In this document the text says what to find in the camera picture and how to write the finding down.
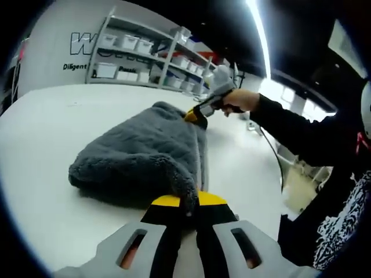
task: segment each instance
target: floor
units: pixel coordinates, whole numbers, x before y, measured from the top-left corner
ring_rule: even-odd
[[[297,167],[291,167],[283,186],[283,213],[295,219],[316,197],[317,183],[303,175]]]

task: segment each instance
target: black jacket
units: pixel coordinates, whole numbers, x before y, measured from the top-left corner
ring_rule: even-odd
[[[357,276],[355,269],[365,267],[366,259],[370,258],[371,172],[368,170],[371,170],[371,150],[361,144],[356,152],[357,138],[363,132],[359,106],[353,104],[348,111],[311,123],[261,96],[259,107],[251,113],[253,121],[300,159],[312,166],[334,166],[323,190],[293,221],[280,242],[285,257],[298,265],[326,265],[322,270],[328,277],[335,273],[343,277],[348,271]],[[332,220],[332,224],[322,224],[326,219]],[[320,226],[326,240],[320,239]],[[335,256],[329,256],[329,247],[324,247],[325,244],[324,252],[320,251],[319,242],[325,241]],[[314,264],[316,252],[318,258]]]

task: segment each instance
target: yellow nozzle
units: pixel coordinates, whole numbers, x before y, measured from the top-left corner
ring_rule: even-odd
[[[196,122],[197,121],[197,117],[196,115],[193,113],[193,109],[189,110],[188,113],[184,116],[184,120],[186,122]]]

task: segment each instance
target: fluorescent light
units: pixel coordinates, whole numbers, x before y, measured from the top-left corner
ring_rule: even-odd
[[[263,49],[263,58],[264,58],[264,65],[265,65],[265,74],[267,79],[271,79],[271,64],[269,61],[269,51],[268,51],[268,43],[267,38],[265,37],[263,22],[261,22],[261,18],[259,15],[259,10],[256,5],[255,0],[246,0],[247,5],[250,8],[251,14],[254,18],[255,25],[257,28],[257,32],[259,34],[261,48]]]

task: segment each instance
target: white helmet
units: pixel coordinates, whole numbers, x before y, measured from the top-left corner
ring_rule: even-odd
[[[361,115],[365,133],[371,139],[371,84],[367,82],[361,97]]]

